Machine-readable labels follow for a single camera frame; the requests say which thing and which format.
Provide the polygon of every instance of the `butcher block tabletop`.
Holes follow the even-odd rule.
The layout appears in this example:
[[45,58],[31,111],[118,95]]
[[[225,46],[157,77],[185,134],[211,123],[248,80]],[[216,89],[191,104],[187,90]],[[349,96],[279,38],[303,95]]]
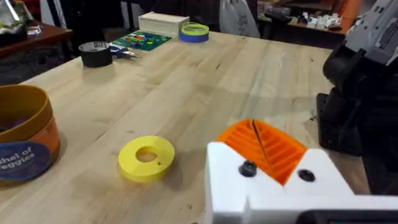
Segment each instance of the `butcher block tabletop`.
[[[331,50],[211,32],[138,53],[101,68],[76,58],[25,82],[49,94],[60,155],[44,175],[0,190],[1,223],[203,223],[206,145],[228,126],[256,118],[320,147],[310,118],[331,88]],[[146,135],[169,140],[175,159],[165,177],[138,184],[121,176],[118,154]],[[361,158],[328,153],[368,194]]]

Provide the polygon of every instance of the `orange ridged piece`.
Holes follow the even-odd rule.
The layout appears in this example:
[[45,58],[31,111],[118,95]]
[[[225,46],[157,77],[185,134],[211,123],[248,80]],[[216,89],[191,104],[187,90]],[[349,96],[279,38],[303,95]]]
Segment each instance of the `orange ridged piece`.
[[242,120],[218,136],[260,170],[284,185],[307,148],[283,131],[262,121]]

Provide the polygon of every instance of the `black duct tape roll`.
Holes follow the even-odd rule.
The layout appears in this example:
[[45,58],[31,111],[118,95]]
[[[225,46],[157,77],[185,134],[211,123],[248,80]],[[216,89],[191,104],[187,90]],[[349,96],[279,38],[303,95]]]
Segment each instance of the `black duct tape roll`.
[[106,66],[112,63],[112,54],[106,42],[89,42],[79,46],[83,65],[90,68]]

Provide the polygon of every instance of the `blue label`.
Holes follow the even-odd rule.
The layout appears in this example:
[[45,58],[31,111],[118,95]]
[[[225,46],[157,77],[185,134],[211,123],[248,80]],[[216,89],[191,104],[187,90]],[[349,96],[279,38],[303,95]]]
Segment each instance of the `blue label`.
[[37,142],[0,144],[0,180],[28,180],[50,165],[50,151]]

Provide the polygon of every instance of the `green circuit board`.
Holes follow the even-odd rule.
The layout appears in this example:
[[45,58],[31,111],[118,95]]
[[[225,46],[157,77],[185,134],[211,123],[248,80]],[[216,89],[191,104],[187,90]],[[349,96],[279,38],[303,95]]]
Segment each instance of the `green circuit board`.
[[128,34],[125,35],[124,37],[114,40],[112,44],[132,49],[150,51],[166,43],[170,39],[171,37],[167,37],[164,35],[150,34],[143,31],[135,31],[132,34]]

